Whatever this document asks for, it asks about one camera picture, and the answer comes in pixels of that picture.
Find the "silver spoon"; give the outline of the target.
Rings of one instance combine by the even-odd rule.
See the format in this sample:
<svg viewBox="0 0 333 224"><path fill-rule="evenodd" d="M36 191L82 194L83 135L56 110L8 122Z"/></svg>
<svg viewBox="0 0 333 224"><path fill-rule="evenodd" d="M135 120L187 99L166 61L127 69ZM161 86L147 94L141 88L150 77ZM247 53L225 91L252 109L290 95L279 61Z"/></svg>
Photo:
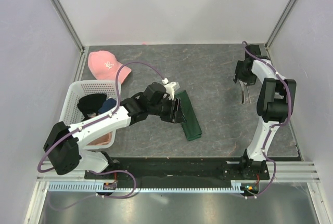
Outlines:
<svg viewBox="0 0 333 224"><path fill-rule="evenodd" d="M246 90L247 90L247 94L248 94L248 102L249 102L250 104L252 104L252 100L251 100L250 91L249 91L248 86L246 86Z"/></svg>

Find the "dark green cloth napkin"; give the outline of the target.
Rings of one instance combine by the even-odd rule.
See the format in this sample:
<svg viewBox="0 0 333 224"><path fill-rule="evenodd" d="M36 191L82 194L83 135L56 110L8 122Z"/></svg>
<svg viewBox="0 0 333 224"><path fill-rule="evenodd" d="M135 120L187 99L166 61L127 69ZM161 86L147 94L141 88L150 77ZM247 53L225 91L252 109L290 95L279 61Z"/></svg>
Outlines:
<svg viewBox="0 0 333 224"><path fill-rule="evenodd" d="M182 124L182 128L187 141L201 138L202 130L187 91L180 91L175 94L175 97L181 101L183 115L186 120L186 122Z"/></svg>

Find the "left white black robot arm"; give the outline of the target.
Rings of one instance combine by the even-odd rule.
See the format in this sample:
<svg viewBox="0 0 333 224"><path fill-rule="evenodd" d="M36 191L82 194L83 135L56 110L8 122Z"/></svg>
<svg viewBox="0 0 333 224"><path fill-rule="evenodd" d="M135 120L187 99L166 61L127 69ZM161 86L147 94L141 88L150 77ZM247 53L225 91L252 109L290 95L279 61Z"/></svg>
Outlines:
<svg viewBox="0 0 333 224"><path fill-rule="evenodd" d="M175 97L179 88L177 82L165 85L154 82L144 92L122 100L115 108L90 120L69 126L58 122L44 144L43 158L49 159L51 169L59 176L82 169L94 171L103 179L112 177L111 159L85 147L108 133L144 121L149 115L168 123L185 123L181 101Z"/></svg>

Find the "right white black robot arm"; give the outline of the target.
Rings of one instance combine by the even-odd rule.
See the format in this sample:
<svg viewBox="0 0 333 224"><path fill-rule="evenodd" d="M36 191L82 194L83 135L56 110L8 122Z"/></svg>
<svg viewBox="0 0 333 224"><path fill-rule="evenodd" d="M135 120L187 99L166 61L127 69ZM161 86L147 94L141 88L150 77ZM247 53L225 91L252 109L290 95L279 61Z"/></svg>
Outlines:
<svg viewBox="0 0 333 224"><path fill-rule="evenodd" d="M258 125L238 166L239 175L250 179L255 174L264 173L268 161L267 152L276 132L290 122L297 82L282 76L270 59L261 55L259 45L243 41L242 46L245 57L244 60L237 61L233 81L241 87L243 104L250 100L248 86L257 81L261 83L256 106Z"/></svg>

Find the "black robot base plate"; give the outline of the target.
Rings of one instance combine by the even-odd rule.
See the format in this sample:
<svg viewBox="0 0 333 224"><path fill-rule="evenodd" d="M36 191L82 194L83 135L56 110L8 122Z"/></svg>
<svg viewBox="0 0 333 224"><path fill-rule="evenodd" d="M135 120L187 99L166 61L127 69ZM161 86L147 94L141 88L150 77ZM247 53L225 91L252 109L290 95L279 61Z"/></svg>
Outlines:
<svg viewBox="0 0 333 224"><path fill-rule="evenodd" d="M266 161L253 161L241 157L118 157L109 159L108 166L101 172L89 169L85 178L110 177L120 179L119 170L130 172L136 179L152 176L167 177L206 177L222 180L269 180Z"/></svg>

